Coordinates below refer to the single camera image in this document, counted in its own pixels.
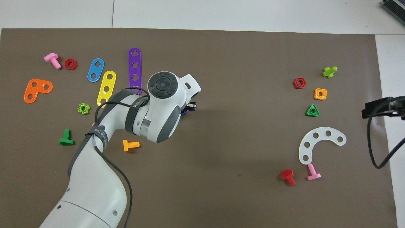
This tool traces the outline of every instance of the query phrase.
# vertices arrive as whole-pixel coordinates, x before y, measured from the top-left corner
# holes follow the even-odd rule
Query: black bracket
[[[365,103],[365,109],[361,110],[361,116],[363,119],[367,119],[370,117],[371,112],[377,107],[379,104],[392,99],[393,97],[385,97],[379,100],[371,101]],[[376,113],[375,116],[389,116],[389,117],[396,117],[400,116],[401,120],[405,120],[405,101],[392,101],[388,104],[384,105],[379,112]]]
[[[188,111],[194,112],[195,110],[197,110],[197,102],[190,102],[184,107],[181,114],[186,114]]]

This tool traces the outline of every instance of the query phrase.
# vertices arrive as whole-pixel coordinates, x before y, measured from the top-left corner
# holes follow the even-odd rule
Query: red bolt
[[[292,170],[284,170],[283,172],[281,172],[281,178],[283,180],[286,180],[290,184],[290,186],[295,185],[293,176],[294,176],[294,173],[292,172]]]
[[[302,77],[298,77],[298,78],[296,78],[295,81],[294,81],[294,87],[295,87],[296,89],[302,89],[302,88],[305,87],[306,84],[307,84],[307,82],[306,82],[305,79],[302,78]]]

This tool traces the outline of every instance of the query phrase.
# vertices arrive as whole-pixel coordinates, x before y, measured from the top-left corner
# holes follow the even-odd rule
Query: white curved plate
[[[300,143],[298,156],[299,156],[300,162],[302,164],[308,165],[312,162],[312,149],[315,146],[315,144],[317,144],[319,141],[322,141],[322,140],[332,141],[338,146],[343,146],[344,144],[346,144],[346,136],[342,132],[336,130],[335,128],[331,128],[331,127],[315,128],[314,130],[308,132]]]

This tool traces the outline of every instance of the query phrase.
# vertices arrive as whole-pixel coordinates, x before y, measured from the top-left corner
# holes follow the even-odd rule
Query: red hex nut
[[[281,179],[286,180],[290,184],[290,186],[295,185],[293,176],[294,173],[292,172],[292,170],[284,170],[283,172],[281,172]]]
[[[305,79],[302,78],[302,77],[298,77],[298,78],[296,78],[295,81],[294,81],[294,87],[295,87],[296,89],[302,89],[302,88],[305,87],[306,84],[307,84],[307,82],[306,82]]]
[[[65,61],[65,68],[69,69],[69,70],[74,70],[77,67],[77,61],[72,59],[72,58],[68,58]]]

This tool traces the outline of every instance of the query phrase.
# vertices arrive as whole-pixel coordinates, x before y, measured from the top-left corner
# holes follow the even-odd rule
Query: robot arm
[[[109,101],[95,126],[90,128],[69,165],[68,188],[40,226],[47,227],[117,227],[127,204],[126,192],[115,172],[105,163],[101,152],[117,129],[146,137],[153,142],[168,139],[180,120],[180,111],[201,88],[195,79],[181,79],[162,71],[148,81],[150,101],[130,90],[122,90]]]

